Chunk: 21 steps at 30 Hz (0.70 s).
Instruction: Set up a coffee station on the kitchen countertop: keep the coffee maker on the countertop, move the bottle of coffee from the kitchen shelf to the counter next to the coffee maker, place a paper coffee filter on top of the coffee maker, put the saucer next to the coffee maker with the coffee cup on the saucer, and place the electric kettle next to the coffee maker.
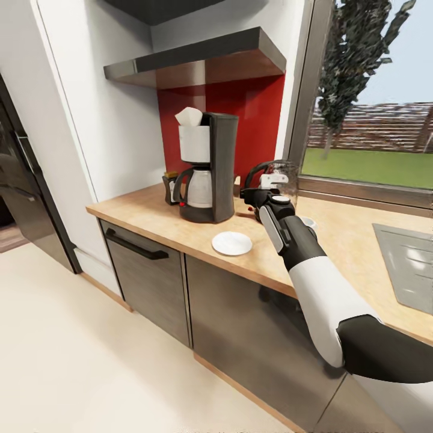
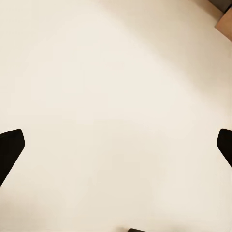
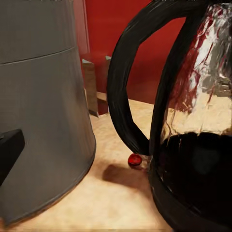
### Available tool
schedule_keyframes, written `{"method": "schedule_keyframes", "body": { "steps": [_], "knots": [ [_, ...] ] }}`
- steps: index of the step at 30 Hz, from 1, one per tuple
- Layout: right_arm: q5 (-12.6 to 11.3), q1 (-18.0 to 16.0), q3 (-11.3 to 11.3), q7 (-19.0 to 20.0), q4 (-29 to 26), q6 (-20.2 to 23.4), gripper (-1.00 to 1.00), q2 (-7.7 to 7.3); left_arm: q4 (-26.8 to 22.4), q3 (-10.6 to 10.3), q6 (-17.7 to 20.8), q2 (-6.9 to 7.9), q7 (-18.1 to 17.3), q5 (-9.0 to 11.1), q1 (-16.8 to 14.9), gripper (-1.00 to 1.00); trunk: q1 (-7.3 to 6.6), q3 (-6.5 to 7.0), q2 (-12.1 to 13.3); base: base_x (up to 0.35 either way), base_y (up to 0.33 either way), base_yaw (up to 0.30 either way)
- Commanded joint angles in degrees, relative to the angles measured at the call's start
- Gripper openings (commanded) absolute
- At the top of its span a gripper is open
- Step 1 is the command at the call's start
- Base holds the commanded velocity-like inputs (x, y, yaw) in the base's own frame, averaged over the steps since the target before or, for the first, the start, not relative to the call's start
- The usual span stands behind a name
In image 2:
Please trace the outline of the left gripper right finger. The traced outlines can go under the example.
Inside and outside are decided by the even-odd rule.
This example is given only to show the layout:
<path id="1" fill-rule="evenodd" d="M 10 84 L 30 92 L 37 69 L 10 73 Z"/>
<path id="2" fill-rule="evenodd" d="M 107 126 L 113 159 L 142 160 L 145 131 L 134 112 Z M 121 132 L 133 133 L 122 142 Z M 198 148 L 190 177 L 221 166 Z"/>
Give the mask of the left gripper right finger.
<path id="1" fill-rule="evenodd" d="M 217 147 L 229 163 L 232 166 L 232 130 L 220 129 L 217 138 Z"/>

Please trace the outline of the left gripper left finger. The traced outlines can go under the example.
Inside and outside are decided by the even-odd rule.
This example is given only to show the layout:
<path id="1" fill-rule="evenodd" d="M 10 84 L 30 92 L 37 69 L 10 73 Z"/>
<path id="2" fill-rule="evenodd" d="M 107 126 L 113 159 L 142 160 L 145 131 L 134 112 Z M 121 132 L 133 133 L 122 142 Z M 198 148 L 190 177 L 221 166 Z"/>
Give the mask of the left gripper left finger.
<path id="1" fill-rule="evenodd" d="M 25 148 L 21 129 L 0 134 L 0 186 Z"/>

